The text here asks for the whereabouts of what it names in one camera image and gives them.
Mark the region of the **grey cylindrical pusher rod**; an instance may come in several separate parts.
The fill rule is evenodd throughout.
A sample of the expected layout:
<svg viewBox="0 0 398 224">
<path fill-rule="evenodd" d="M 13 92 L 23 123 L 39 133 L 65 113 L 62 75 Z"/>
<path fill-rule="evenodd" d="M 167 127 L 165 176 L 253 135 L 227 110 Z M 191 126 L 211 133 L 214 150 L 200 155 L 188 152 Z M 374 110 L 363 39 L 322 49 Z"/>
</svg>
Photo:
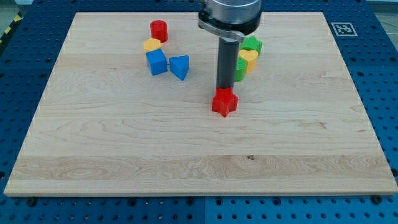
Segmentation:
<svg viewBox="0 0 398 224">
<path fill-rule="evenodd" d="M 216 73 L 217 88 L 232 88 L 236 75 L 239 42 L 234 39 L 220 37 L 218 46 L 218 62 Z"/>
</svg>

